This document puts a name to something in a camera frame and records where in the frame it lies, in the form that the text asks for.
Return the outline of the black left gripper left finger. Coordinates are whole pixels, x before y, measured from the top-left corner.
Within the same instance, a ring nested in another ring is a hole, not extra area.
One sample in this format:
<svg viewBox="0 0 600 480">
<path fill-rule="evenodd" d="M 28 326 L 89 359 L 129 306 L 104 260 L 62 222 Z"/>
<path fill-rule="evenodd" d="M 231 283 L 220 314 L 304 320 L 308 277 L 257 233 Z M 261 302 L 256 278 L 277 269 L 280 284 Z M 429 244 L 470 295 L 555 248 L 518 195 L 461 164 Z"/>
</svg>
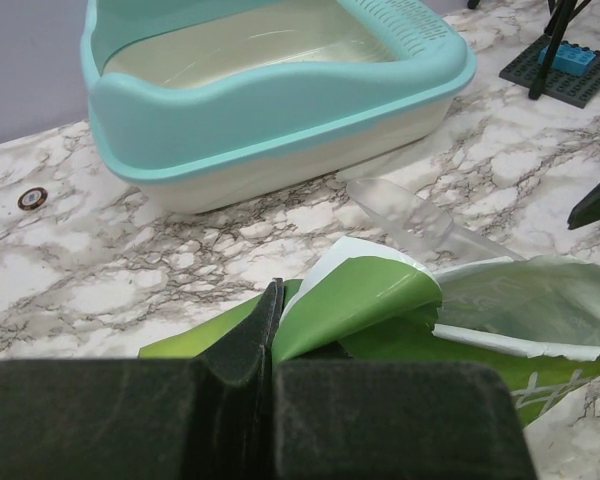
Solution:
<svg viewBox="0 0 600 480">
<path fill-rule="evenodd" d="M 0 479 L 268 479 L 272 281 L 185 359 L 0 361 Z"/>
</svg>

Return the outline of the green cat litter bag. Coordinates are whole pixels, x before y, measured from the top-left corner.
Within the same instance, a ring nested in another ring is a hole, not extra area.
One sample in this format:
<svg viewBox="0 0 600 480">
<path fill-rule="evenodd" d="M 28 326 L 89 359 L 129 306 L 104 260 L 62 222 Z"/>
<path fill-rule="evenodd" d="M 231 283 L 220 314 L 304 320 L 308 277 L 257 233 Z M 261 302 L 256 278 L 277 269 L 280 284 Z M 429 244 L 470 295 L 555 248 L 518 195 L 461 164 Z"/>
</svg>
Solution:
<svg viewBox="0 0 600 480">
<path fill-rule="evenodd" d="M 275 362 L 329 346 L 357 360 L 478 362 L 501 375 L 524 424 L 600 375 L 600 265 L 574 257 L 432 271 L 343 237 L 258 301 L 273 320 Z"/>
</svg>

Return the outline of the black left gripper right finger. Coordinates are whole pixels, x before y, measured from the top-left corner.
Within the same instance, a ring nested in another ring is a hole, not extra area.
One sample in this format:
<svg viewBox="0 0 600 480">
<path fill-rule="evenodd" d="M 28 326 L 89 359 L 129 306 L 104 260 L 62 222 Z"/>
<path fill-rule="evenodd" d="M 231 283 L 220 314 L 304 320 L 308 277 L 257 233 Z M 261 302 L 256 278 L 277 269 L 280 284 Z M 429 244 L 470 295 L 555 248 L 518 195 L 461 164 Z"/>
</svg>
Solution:
<svg viewBox="0 0 600 480">
<path fill-rule="evenodd" d="M 510 391 L 473 361 L 272 354 L 279 479 L 533 479 Z"/>
</svg>

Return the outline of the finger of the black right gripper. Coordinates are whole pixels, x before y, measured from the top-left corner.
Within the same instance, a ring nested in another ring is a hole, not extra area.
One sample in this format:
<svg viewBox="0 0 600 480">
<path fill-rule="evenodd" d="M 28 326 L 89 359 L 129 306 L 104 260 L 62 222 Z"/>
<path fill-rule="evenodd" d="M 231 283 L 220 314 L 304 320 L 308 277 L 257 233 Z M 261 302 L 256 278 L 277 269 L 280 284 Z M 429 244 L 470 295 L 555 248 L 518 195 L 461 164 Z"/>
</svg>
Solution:
<svg viewBox="0 0 600 480">
<path fill-rule="evenodd" d="M 575 230 L 600 220 L 600 183 L 571 210 L 568 229 Z"/>
</svg>

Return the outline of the clear plastic litter scoop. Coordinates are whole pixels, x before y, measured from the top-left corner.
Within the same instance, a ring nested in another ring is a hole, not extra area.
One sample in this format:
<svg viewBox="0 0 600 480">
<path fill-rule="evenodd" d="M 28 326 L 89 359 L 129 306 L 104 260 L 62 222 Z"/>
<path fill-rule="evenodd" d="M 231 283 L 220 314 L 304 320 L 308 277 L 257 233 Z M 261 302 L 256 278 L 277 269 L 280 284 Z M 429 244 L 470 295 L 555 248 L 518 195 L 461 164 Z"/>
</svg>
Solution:
<svg viewBox="0 0 600 480">
<path fill-rule="evenodd" d="M 407 254 L 422 263 L 520 260 L 510 249 L 456 223 L 429 200 L 384 179 L 349 182 L 347 194 Z"/>
</svg>

